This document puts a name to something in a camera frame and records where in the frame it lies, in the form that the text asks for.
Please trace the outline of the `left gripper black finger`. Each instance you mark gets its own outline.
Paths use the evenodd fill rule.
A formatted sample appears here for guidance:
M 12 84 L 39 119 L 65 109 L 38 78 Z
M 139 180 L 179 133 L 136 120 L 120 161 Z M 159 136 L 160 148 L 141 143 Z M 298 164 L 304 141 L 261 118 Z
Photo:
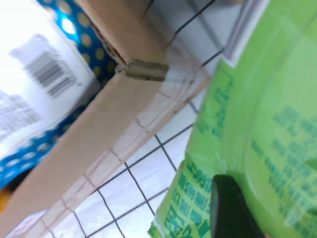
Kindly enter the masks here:
M 233 177 L 215 175 L 211 184 L 212 238 L 264 238 Z

